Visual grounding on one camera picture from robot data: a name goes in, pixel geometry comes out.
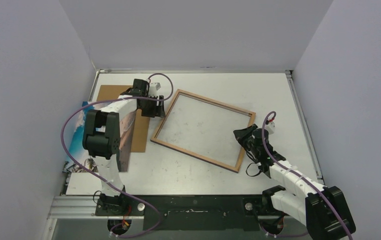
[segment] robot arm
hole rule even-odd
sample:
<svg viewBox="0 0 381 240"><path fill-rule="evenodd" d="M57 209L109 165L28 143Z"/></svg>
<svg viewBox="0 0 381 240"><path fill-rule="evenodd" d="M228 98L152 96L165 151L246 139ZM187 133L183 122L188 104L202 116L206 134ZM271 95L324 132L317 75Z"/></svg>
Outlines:
<svg viewBox="0 0 381 240"><path fill-rule="evenodd" d="M297 219L307 227L313 239L336 240L345 237L347 234L344 228L319 196L317 189L332 204L348 230L354 233L356 226L342 191L336 186L327 188L296 170L296 167L274 151L269 143L269 134L275 131L274 122L268 120L265 126L265 146L278 162L270 158L263 146L263 129L253 124L233 131L236 140L258 166L259 171L280 183L262 192L265 206L271 211L279 210Z"/></svg>
<svg viewBox="0 0 381 240"><path fill-rule="evenodd" d="M144 117L164 118L164 104L162 101L148 100L153 98L162 100L164 96L157 96L160 83L149 83L146 80L135 79L133 87L123 92L116 101L99 110L91 109L86 114L83 133L83 148L92 156L101 177L102 190L99 196L101 205L112 213L122 213L127 208L127 199L118 191L112 189L111 183L118 189L126 191L119 176L117 154L119 154L120 121L130 113L141 109Z"/></svg>

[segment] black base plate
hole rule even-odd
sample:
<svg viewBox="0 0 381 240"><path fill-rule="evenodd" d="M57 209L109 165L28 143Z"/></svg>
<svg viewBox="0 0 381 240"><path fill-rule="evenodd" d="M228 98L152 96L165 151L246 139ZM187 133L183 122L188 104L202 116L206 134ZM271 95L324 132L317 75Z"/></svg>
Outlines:
<svg viewBox="0 0 381 240"><path fill-rule="evenodd" d="M266 212L261 195L137 195L152 204L161 213L162 222L156 230L225 230L243 229L259 231L257 216L280 216L282 212ZM138 201L130 200L130 216L142 216L143 229L155 225L160 218L147 204L139 211ZM252 203L253 210L246 210L245 204ZM104 209L98 201L96 216L121 216Z"/></svg>

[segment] metal knob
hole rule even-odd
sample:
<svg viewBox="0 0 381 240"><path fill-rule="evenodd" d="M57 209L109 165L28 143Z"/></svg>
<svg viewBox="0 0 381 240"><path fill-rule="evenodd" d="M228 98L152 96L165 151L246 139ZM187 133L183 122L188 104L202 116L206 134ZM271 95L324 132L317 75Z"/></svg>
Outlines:
<svg viewBox="0 0 381 240"><path fill-rule="evenodd" d="M144 209L145 209L145 204L143 204L143 203L139 203L139 204L137 205L137 210L138 210L138 211L142 212Z"/></svg>
<svg viewBox="0 0 381 240"><path fill-rule="evenodd" d="M253 209L253 204L248 202L247 204L245 204L245 209L251 211Z"/></svg>

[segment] cardboard sheet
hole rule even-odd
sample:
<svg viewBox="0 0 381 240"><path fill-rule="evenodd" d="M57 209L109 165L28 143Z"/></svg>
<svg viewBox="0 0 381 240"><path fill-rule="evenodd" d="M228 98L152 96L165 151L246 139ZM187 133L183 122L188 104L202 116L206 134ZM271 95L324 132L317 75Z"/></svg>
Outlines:
<svg viewBox="0 0 381 240"><path fill-rule="evenodd" d="M101 85L97 101L117 99L121 93L131 88L131 85ZM150 118L141 116L141 110L136 112L134 121L133 138L131 140L132 153L144 153L147 148L148 128Z"/></svg>

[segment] white wall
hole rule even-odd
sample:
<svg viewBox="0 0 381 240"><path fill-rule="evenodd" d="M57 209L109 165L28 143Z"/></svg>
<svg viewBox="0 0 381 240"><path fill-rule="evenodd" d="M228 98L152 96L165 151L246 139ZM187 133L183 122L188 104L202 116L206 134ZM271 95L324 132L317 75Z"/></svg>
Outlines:
<svg viewBox="0 0 381 240"><path fill-rule="evenodd" d="M333 0L60 0L103 69L294 69Z"/></svg>
<svg viewBox="0 0 381 240"><path fill-rule="evenodd" d="M381 1L335 0L294 71L325 182L381 239Z"/></svg>
<svg viewBox="0 0 381 240"><path fill-rule="evenodd" d="M0 239L40 239L94 74L58 0L0 0Z"/></svg>

